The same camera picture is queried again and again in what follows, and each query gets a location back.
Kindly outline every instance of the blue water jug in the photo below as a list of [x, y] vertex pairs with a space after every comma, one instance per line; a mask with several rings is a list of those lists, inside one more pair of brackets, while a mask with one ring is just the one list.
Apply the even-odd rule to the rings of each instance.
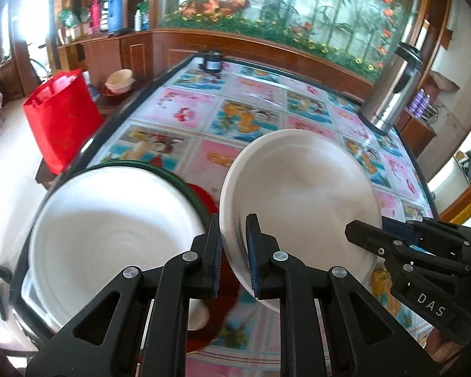
[[108, 0], [108, 31], [122, 28], [122, 0]]

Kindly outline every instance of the purple bottle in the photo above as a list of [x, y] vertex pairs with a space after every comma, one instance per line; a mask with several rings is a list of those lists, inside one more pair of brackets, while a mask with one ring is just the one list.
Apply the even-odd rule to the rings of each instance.
[[416, 117], [421, 117], [427, 107], [431, 104], [431, 97], [430, 95], [426, 95], [424, 99], [419, 103], [417, 110], [415, 111]]
[[424, 89], [419, 90], [416, 94], [415, 97], [413, 98], [412, 102], [410, 105], [408, 105], [408, 110], [412, 113], [415, 114], [417, 111], [418, 106], [422, 102], [422, 100], [425, 97]]

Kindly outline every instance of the green rim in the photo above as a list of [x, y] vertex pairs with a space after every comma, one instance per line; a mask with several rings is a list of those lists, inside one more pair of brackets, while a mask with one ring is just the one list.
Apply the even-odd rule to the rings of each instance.
[[160, 167], [152, 166], [151, 164], [144, 163], [141, 161], [119, 160], [119, 161], [108, 161], [108, 162], [96, 164], [94, 166], [88, 167], [80, 171], [75, 176], [78, 176], [79, 174], [82, 174], [86, 171], [97, 170], [102, 167], [134, 167], [134, 168], [146, 170], [148, 172], [155, 174], [156, 176], [161, 177], [162, 179], [172, 184], [178, 191], [180, 191], [186, 197], [189, 203], [191, 203], [194, 209], [196, 210], [197, 214], [199, 214], [199, 218], [202, 222], [202, 225], [204, 226], [204, 229], [206, 229], [206, 231], [209, 229], [209, 223], [211, 220], [209, 217], [209, 213], [206, 207], [204, 206], [204, 203], [199, 198], [197, 193], [194, 190], [192, 190], [188, 186], [188, 184], [184, 182], [181, 178], [179, 178], [177, 175], [165, 169], [162, 169]]

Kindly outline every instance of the metal screw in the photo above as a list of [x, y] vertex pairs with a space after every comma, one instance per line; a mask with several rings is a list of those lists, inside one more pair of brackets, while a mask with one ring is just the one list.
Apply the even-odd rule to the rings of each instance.
[[197, 252], [187, 251], [181, 257], [183, 258], [184, 261], [192, 262], [197, 259], [198, 255], [197, 255]]
[[347, 276], [347, 269], [342, 268], [341, 266], [336, 266], [332, 269], [332, 275], [337, 278], [345, 278]]
[[288, 254], [283, 251], [276, 251], [272, 254], [272, 258], [274, 258], [276, 261], [286, 261], [288, 259]]
[[128, 266], [126, 269], [124, 269], [122, 275], [124, 275], [124, 278], [131, 279], [138, 275], [138, 273], [138, 268], [135, 266]]

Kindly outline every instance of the thermos handle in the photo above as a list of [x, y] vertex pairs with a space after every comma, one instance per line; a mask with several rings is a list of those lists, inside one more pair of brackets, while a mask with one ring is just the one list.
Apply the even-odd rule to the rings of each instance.
[[415, 71], [415, 64], [410, 64], [409, 62], [403, 71], [403, 75], [401, 75], [396, 87], [394, 88], [394, 93], [400, 93], [405, 88], [406, 84], [410, 82], [413, 75], [415, 75]]

